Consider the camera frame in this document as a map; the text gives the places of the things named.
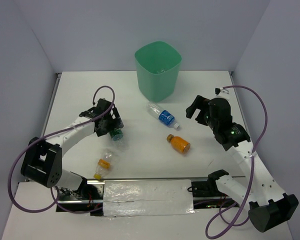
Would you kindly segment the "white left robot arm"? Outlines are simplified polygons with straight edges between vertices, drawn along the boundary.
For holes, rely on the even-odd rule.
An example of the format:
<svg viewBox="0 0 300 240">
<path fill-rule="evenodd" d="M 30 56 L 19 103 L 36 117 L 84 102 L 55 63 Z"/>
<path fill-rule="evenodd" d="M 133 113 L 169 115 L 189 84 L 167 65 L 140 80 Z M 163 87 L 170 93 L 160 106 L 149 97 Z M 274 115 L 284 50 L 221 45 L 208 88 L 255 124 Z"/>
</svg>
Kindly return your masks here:
<svg viewBox="0 0 300 240">
<path fill-rule="evenodd" d="M 93 107 L 81 112 L 66 131 L 43 140 L 31 139 L 20 173 L 47 188 L 67 189 L 79 200 L 95 195 L 97 189 L 88 184 L 85 177 L 63 168 L 63 157 L 84 138 L 92 134 L 101 137 L 123 126 L 115 105 L 101 98 Z"/>
</svg>

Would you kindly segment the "blue label clear bottle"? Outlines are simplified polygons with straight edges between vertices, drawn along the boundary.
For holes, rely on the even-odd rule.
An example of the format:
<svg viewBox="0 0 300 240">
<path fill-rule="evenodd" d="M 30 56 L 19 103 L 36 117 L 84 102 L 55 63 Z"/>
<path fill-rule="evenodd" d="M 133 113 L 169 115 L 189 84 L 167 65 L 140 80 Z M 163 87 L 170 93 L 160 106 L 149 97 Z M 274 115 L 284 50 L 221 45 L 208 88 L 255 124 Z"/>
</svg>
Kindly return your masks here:
<svg viewBox="0 0 300 240">
<path fill-rule="evenodd" d="M 160 69 L 156 69 L 154 71 L 154 74 L 160 75 L 160 74 L 164 74 L 164 73 L 170 72 L 171 70 L 172 70 L 172 68 L 160 68 Z"/>
</svg>

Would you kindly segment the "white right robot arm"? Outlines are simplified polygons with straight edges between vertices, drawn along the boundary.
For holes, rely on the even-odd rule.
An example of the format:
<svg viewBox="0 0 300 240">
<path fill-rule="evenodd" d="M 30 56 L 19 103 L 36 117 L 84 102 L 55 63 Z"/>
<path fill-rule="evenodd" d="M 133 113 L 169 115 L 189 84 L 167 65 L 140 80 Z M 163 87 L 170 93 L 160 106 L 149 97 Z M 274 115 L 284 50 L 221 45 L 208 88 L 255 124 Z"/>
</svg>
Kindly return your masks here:
<svg viewBox="0 0 300 240">
<path fill-rule="evenodd" d="M 192 118 L 195 110 L 199 110 L 197 123 L 210 127 L 216 141 L 247 177 L 248 186 L 244 187 L 221 169 L 210 173 L 205 182 L 193 182 L 188 191 L 194 197 L 225 194 L 243 204 L 252 225 L 261 233 L 290 220 L 299 205 L 297 197 L 287 194 L 274 180 L 253 150 L 254 145 L 245 128 L 233 122 L 229 101 L 197 95 L 186 109 L 186 117 Z"/>
</svg>

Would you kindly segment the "orange label bottle yellow cap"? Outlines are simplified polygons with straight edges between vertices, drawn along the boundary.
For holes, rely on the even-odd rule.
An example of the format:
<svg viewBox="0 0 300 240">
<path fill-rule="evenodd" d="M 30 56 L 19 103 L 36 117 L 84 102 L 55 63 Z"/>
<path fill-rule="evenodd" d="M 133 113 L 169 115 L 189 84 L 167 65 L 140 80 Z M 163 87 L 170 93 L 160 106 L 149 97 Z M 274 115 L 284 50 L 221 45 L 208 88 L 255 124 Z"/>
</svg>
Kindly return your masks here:
<svg viewBox="0 0 300 240">
<path fill-rule="evenodd" d="M 105 148 L 97 162 L 93 177 L 96 180 L 103 179 L 111 172 L 117 160 L 117 153 L 111 149 Z"/>
</svg>

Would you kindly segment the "green label clear bottle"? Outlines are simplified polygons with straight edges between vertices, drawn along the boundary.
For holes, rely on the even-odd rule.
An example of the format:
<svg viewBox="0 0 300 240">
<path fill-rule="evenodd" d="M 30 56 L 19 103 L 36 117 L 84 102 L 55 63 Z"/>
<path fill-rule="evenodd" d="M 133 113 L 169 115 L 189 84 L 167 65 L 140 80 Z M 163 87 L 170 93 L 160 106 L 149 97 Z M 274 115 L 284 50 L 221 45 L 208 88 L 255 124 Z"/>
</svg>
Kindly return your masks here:
<svg viewBox="0 0 300 240">
<path fill-rule="evenodd" d="M 112 147 L 116 151 L 126 151 L 129 148 L 128 140 L 121 128 L 114 128 L 109 132 Z"/>
</svg>

